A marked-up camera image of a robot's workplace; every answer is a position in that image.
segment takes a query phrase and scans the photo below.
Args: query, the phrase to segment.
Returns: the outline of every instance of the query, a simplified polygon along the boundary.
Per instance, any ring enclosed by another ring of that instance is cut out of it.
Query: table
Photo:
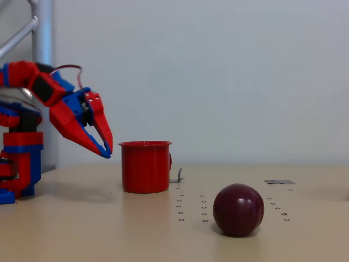
[[[35,197],[0,206],[1,261],[347,259],[349,167],[174,164],[171,178],[179,168],[183,182],[145,195],[123,192],[119,164],[43,174]],[[214,198],[232,183],[248,184],[264,199],[263,222],[251,237],[226,237],[214,223]]]

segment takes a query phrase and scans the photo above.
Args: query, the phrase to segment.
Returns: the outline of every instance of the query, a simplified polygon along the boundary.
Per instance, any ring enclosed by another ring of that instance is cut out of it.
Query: red plastic cup
[[[122,185],[125,192],[159,193],[170,185],[172,159],[168,141],[122,142]]]

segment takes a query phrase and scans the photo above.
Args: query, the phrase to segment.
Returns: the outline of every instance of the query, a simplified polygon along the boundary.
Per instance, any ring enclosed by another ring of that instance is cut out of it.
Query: metal pole
[[[32,15],[39,20],[38,28],[32,33],[33,61],[53,65],[53,0],[28,0],[32,7]],[[44,150],[41,154],[42,171],[52,170],[57,162],[58,136],[50,124],[48,108],[38,103],[34,104],[44,114],[44,123],[39,127],[44,132]]]
[[[53,65],[53,0],[28,0],[40,22],[32,33],[33,60]]]
[[[24,37],[26,37],[38,25],[38,19],[34,16],[29,23],[15,33],[5,44],[0,47],[0,59],[10,52]]]

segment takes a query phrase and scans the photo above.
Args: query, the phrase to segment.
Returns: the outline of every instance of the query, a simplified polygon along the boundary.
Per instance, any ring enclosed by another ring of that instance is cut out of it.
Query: maroon ball
[[[261,195],[245,184],[231,184],[223,188],[214,200],[214,220],[228,236],[252,234],[261,224],[263,215]]]

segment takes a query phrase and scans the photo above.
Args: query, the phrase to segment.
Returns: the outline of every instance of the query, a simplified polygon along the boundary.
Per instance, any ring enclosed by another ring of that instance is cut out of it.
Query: red wire
[[[53,73],[57,72],[58,70],[60,69],[63,69],[63,68],[77,68],[77,69],[80,69],[80,72],[77,74],[77,84],[79,85],[79,88],[82,90],[83,87],[82,87],[82,84],[81,84],[81,73],[82,73],[82,67],[80,67],[79,65],[75,65],[75,64],[64,64],[64,65],[60,65],[59,67],[56,67],[51,73],[50,75],[52,75]]]

